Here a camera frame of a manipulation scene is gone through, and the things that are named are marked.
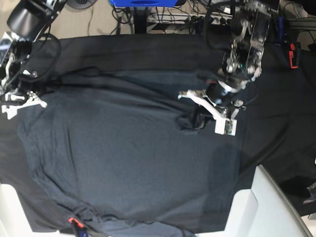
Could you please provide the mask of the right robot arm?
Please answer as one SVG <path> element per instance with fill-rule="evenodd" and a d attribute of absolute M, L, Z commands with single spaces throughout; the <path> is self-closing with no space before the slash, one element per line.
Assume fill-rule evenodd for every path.
<path fill-rule="evenodd" d="M 0 104 L 22 106 L 36 93 L 26 87 L 47 78 L 61 56 L 61 44 L 50 33 L 50 26 L 66 4 L 65 0 L 21 0 L 11 12 L 0 40 Z M 56 43 L 57 51 L 45 72 L 24 73 L 27 63 L 35 57 L 33 43 L 44 38 Z"/>

